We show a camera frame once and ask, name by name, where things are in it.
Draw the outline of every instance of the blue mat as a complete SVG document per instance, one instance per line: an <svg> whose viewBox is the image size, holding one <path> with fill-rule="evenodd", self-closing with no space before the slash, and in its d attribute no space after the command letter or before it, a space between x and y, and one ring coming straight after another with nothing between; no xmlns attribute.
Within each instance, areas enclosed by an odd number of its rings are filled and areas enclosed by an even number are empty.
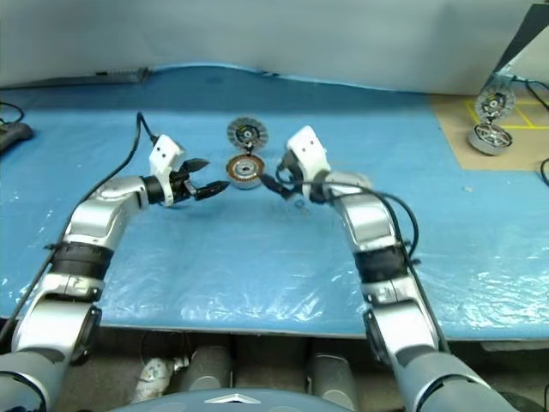
<svg viewBox="0 0 549 412"><path fill-rule="evenodd" d="M143 110L154 131L211 161L198 184L224 178L237 154L226 126L237 116L267 125L260 155L270 167L311 124L334 169L366 174L415 211L419 272L449 338L549 337L549 190L535 173L461 170L424 95L209 67L2 99L24 107L38 133L2 157L4 316L75 201L125 157ZM143 138L124 174L147 175L150 149ZM103 324L363 336L365 306L341 224L328 207L307 207L308 215L263 188L232 187L204 202L152 207L112 260Z"/></svg>

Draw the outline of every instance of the cable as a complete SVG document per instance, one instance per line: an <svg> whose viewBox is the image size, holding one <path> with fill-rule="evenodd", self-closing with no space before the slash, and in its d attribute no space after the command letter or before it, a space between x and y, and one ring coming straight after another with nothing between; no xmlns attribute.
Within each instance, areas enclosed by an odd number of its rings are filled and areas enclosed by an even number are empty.
<svg viewBox="0 0 549 412"><path fill-rule="evenodd" d="M302 181L296 181L292 176L289 176L288 180L284 180L281 177L281 169L279 169L278 167L276 168L276 171L274 172L274 176L279 181L279 183L282 183L282 184L285 184L285 185L296 185L296 184L297 185L302 185L303 184ZM322 184L322 185L332 184L332 185L340 185L340 186L346 186L346 187L355 187L355 188L359 188L361 190L366 189L363 186L349 184L349 183L333 183L333 182L309 183L309 185L316 185L316 184ZM381 191L371 191L371 192L372 192L372 194L377 193L378 195L381 195L383 197L387 197L388 199L391 199L394 202L397 202L406 211L408 217L410 218L410 221L412 222L412 228L413 228L413 240L412 240L412 243L410 245L410 250L408 251L408 254L411 257L413 255L413 253L415 252L416 248L418 247L418 243L419 243L419 225L418 225L418 221L417 221L417 219L415 217L415 214L413 213L412 209L406 204L406 202L404 202L402 199L400 199L399 197L397 197L395 195L391 195L390 193L385 193L385 192L381 192ZM357 194L359 194L359 193L346 193L346 194L340 195L338 197L341 198L341 197L355 196Z"/></svg>
<svg viewBox="0 0 549 412"><path fill-rule="evenodd" d="M286 183L286 184L294 184L294 185L339 185L339 186L345 186L345 187L353 187L356 189L359 189L362 191L362 193L346 193L343 195L331 197L329 200L335 200L337 198L342 197L350 197L350 196L359 196L363 194L373 195L377 200L379 200L383 206L387 209L389 212L389 215L391 217L391 220L393 221L393 225L395 227L395 237L396 240L402 245L404 260L406 263L406 266L409 268L410 273L413 276L413 279L415 280L415 283L418 287L418 292L421 298L424 301L425 309L427 310L427 313L429 314L431 321L433 323L433 326L435 328L435 331L438 335L439 340L439 347L441 348L442 352L445 352L447 354L451 354L451 350L449 348L448 341L446 340L446 337L444 336L444 333L440 327L440 324L437 321L437 317L435 316L435 312L432 310L431 304L429 303L429 300L427 299L427 294L425 293L425 290L423 289L423 286L421 284L421 280L419 279L419 275L416 272L414 266L414 261L411 259L412 253L415 251L417 244L419 242L419 225L417 222L417 219L415 218L415 214L413 213L412 209L399 197L396 197L395 195L391 195L389 193L384 193L381 191L373 191L371 189L367 189L360 185L354 185L350 183L344 183L344 182L315 182L310 180L296 180L293 178L290 178L289 180L284 180L280 177L280 170L277 169L276 171L276 178L280 181L280 183ZM402 239L402 233L401 233L401 227L398 222L398 219L396 217L395 210L391 206L391 204L387 201L387 199L391 199L397 203L399 203L407 212L408 216L410 217L410 221L412 222L413 226L413 242L412 247L410 248L410 252L407 251L406 247L404 247L404 241Z"/></svg>
<svg viewBox="0 0 549 412"><path fill-rule="evenodd" d="M541 105L543 105L543 107L545 107L545 109L547 109L547 111L549 111L549 103L547 103L546 101L541 99L540 95L536 93L536 91L532 88L532 86L530 86L530 84L540 84L541 86L543 86L547 90L549 90L549 86L546 85L545 83L542 83L542 82L531 82L529 80L524 81L524 84L526 85L526 88L528 89L530 94L533 95L533 97L535 97L535 99L537 99L537 101L539 101L539 103L541 103ZM549 186L549 177L547 177L547 173L546 173L546 164L547 163L549 163L549 157L541 162L540 176L541 176L541 179L545 182L545 184L547 186Z"/></svg>
<svg viewBox="0 0 549 412"><path fill-rule="evenodd" d="M19 123L23 120L23 118L25 117L25 112L23 111L23 109L21 109L19 106L16 106L16 105L13 105L11 103L7 103L5 101L0 101L0 106L8 106L8 107L13 107L14 109L16 109L16 111L19 112L19 117L12 121L12 122L6 122L3 118L0 118L0 122L4 123L4 124L8 124L8 123Z"/></svg>
<svg viewBox="0 0 549 412"><path fill-rule="evenodd" d="M112 172L107 174L103 179L101 179L99 182L97 182L95 185L92 186L92 188L87 191L87 193L81 197L81 199L76 203L75 207L70 212L69 216L67 217L67 220L65 221L65 224L63 226L63 230L59 234L59 237L57 238L57 243L51 247L50 253L48 254L45 261L40 266L40 269L34 276L34 278L31 280L30 284L27 287L27 291L24 293L24 295L21 297L19 302L17 302L17 305L15 306L14 311L6 321L5 325L3 326L2 330L0 331L0 345L2 345L2 342L6 339L8 334L13 329L13 326L15 325L15 322L17 320L17 316L19 316L19 313L21 312L21 309L25 306L25 303L27 302L29 296L34 291L34 288L40 282L40 279L42 278L42 275L44 274L46 268L51 263L53 256L55 255L58 246L63 242L63 237L65 235L65 232L67 231L67 228L70 224L70 219L72 218L72 215L75 213L76 208L80 205L80 203L85 202L95 191L97 191L107 180L112 179L116 174L118 174L122 169L124 169L128 164L131 162L131 160L134 157L134 154L137 151L137 147L139 146L139 139L141 137L141 126L145 127L145 130L147 131L149 137L152 138L153 134L150 132L150 129L148 128L147 123L145 122L145 118L143 117L141 112L138 112L136 115L136 135L134 136L134 140L131 144L130 151L124 161L120 163Z"/></svg>
<svg viewBox="0 0 549 412"><path fill-rule="evenodd" d="M528 81L528 80L526 80L524 82L524 84L526 85L526 88L528 89L530 94L533 95L533 97L535 97L535 99L537 99L537 101L539 101L539 103L541 103L541 105L543 105L543 107L545 107L545 109L549 110L549 103L547 103L546 101L541 99L541 96L536 93L536 91L532 88L532 86L530 86L530 84L534 84L534 83L535 84L540 84L541 86L543 86L546 89L549 89L549 86L547 86L545 83L542 83L542 82L531 82L531 81Z"/></svg>
<svg viewBox="0 0 549 412"><path fill-rule="evenodd" d="M547 85L547 83L539 82L539 81L537 81L537 80L519 79L518 76L513 76L513 77L511 78L511 82L530 83L530 84L540 84L541 86L543 86L544 88L546 88L547 90L549 90L549 85Z"/></svg>
<svg viewBox="0 0 549 412"><path fill-rule="evenodd" d="M549 385L543 390L543 412L547 412L547 392L549 392Z"/></svg>
<svg viewBox="0 0 549 412"><path fill-rule="evenodd" d="M540 175L542 180L545 182L545 184L549 186L549 177L547 177L547 173L546 173L547 164L549 164L549 157L541 162Z"/></svg>
<svg viewBox="0 0 549 412"><path fill-rule="evenodd" d="M145 358L143 358L144 348L145 348L145 339L147 339L148 334L151 332L151 330L145 330L143 333L143 336L141 338L141 343L139 344L139 359L141 360L141 364L143 366L146 365Z"/></svg>

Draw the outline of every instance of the blue table covering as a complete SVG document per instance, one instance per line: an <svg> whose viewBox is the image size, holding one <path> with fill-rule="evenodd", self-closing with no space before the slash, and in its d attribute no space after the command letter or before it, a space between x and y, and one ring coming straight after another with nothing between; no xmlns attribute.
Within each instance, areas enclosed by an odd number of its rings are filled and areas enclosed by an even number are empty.
<svg viewBox="0 0 549 412"><path fill-rule="evenodd" d="M164 70L144 84L2 93L37 136L0 171L0 314L9 315L76 200L125 156L136 111L225 177L226 127L260 119L272 167L311 124L334 169L366 174L418 216L421 279L452 339L549 337L549 190L535 173L463 171L428 98L296 82L219 67ZM123 174L148 175L147 138ZM363 336L365 309L337 215L264 188L153 206L128 227L100 302L103 324ZM403 229L410 233L405 216Z"/></svg>

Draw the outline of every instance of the brake disc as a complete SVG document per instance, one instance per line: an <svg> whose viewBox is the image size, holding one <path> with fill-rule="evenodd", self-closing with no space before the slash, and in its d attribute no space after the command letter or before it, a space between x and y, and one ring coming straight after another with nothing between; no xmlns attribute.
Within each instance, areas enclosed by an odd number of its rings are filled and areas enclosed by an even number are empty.
<svg viewBox="0 0 549 412"><path fill-rule="evenodd" d="M239 154L226 164L226 174L231 183L239 189L253 189L261 184L259 176L265 170L265 163L253 154Z"/></svg>
<svg viewBox="0 0 549 412"><path fill-rule="evenodd" d="M237 118L226 128L229 141L242 150L260 149L267 144L265 126L254 118Z"/></svg>
<svg viewBox="0 0 549 412"><path fill-rule="evenodd" d="M482 123L474 126L469 133L468 141L471 146L485 155L497 156L513 144L513 137L495 124Z"/></svg>
<svg viewBox="0 0 549 412"><path fill-rule="evenodd" d="M474 104L481 123L491 123L496 118L507 116L515 106L515 94L503 85L494 83L484 88Z"/></svg>

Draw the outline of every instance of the yellow tape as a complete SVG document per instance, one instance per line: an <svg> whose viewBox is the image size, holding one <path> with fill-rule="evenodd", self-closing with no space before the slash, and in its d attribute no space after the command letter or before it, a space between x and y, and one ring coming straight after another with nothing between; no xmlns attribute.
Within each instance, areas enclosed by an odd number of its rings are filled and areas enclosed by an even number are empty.
<svg viewBox="0 0 549 412"><path fill-rule="evenodd" d="M474 100L464 100L465 107L467 108L467 111L469 112L469 115L474 120L475 123L480 123L479 116L477 116L476 111L474 110ZM531 100L519 100L515 102L515 110L519 114L519 116L524 120L524 124L501 124L500 127L503 127L504 129L510 129L510 130L549 130L549 126L541 126L532 123L532 120L526 115L525 112L523 112L517 105L539 105L540 103L537 101L531 101Z"/></svg>

